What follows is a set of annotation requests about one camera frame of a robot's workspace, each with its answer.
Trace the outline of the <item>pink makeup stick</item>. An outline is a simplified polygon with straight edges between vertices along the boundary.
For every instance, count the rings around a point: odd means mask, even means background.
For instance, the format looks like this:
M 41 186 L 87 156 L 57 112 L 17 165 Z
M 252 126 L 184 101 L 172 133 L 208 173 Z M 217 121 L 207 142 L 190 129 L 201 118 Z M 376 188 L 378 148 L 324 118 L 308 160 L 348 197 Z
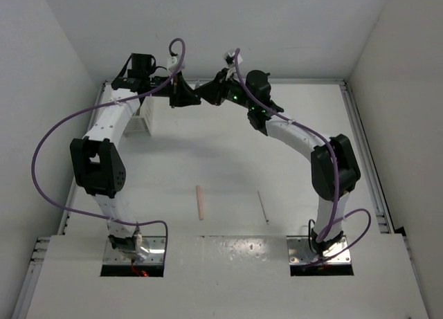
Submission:
M 198 216 L 199 220 L 204 220 L 204 206 L 203 206 L 203 196 L 201 191 L 201 186 L 196 186 L 196 196 L 197 196 L 197 209 L 198 209 Z

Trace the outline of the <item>thin grey makeup pencil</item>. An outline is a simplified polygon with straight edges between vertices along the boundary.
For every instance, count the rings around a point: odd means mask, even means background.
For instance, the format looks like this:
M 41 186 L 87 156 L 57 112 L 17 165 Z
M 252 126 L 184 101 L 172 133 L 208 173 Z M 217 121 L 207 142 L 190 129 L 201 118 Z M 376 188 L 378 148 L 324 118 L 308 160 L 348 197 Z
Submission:
M 268 217 L 266 215 L 266 210 L 265 210 L 265 207 L 264 207 L 264 202 L 263 202 L 262 195 L 261 195 L 259 190 L 257 191 L 257 196 L 258 196 L 258 199 L 259 199 L 259 202 L 260 202 L 260 207 L 262 209 L 262 214 L 264 216 L 265 223 L 266 223 L 266 225 L 269 225 L 269 219 L 268 219 Z

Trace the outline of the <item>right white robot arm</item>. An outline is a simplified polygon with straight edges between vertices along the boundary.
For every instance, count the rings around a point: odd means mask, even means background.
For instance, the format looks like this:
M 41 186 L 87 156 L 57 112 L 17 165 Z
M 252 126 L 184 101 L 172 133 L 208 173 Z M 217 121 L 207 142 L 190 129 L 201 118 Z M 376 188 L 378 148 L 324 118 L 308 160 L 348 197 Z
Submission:
M 253 70 L 244 80 L 219 73 L 210 82 L 196 84 L 195 91 L 213 105 L 228 100 L 247 108 L 254 129 L 290 146 L 309 161 L 311 184 L 318 195 L 317 217 L 309 231 L 311 249 L 323 255 L 339 242 L 346 203 L 361 178 L 350 139 L 343 134 L 328 137 L 291 120 L 272 101 L 271 84 L 263 71 Z

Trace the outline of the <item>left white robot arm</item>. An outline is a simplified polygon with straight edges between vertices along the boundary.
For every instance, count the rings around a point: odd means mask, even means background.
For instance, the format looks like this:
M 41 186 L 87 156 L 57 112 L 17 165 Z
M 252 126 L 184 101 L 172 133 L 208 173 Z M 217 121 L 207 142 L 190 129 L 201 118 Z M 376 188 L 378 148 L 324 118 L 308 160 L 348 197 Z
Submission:
M 154 56 L 131 54 L 111 83 L 111 105 L 83 138 L 70 144 L 77 185 L 94 198 L 107 218 L 111 247 L 131 259 L 147 256 L 147 246 L 122 191 L 126 169 L 118 144 L 143 104 L 143 94 L 166 81 L 154 76 L 155 71 Z

